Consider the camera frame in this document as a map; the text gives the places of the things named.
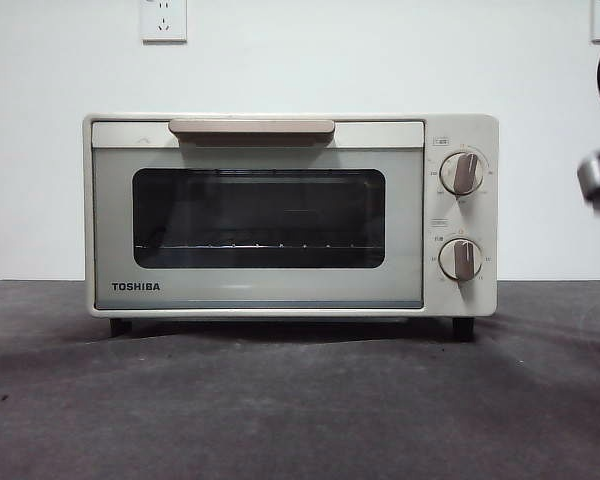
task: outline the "oven leg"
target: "oven leg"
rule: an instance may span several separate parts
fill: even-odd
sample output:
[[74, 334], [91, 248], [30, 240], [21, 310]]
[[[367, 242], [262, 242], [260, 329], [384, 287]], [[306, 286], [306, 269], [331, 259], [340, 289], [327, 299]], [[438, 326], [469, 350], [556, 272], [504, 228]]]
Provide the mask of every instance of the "oven leg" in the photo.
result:
[[453, 317], [453, 339], [457, 342], [473, 341], [473, 317]]
[[124, 335], [131, 331], [131, 320], [123, 320], [122, 318], [109, 319], [111, 326], [111, 338]]

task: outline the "toaster oven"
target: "toaster oven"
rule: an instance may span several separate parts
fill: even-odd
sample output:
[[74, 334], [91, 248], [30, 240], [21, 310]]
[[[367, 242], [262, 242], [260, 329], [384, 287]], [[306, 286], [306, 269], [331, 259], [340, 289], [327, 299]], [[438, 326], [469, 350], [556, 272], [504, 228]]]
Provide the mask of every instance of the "toaster oven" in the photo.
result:
[[496, 308], [486, 115], [91, 115], [98, 317], [472, 317]]

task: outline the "oven handle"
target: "oven handle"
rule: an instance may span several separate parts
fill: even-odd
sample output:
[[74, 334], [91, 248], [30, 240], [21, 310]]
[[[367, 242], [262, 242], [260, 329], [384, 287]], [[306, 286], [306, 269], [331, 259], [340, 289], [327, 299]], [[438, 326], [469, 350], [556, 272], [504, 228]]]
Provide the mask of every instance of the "oven handle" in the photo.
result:
[[173, 119], [178, 141], [199, 147], [313, 147], [333, 140], [332, 120]]

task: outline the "oven window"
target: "oven window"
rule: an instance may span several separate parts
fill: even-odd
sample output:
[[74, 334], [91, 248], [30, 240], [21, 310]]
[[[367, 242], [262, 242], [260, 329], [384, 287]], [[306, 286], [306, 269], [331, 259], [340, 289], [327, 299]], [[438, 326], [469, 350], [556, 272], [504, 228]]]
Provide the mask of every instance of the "oven window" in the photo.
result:
[[377, 170], [143, 169], [133, 177], [144, 268], [375, 268], [385, 255]]

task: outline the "temperature knob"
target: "temperature knob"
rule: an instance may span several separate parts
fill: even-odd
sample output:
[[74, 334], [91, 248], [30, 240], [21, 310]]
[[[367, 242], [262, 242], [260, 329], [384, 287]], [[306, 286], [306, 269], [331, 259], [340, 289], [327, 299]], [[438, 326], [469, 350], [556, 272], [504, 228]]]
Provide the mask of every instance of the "temperature knob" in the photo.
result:
[[442, 163], [440, 180], [454, 195], [469, 195], [482, 183], [482, 164], [475, 153], [456, 153]]
[[457, 238], [442, 247], [438, 261], [447, 277], [458, 282], [468, 282], [482, 267], [482, 253], [471, 240]]

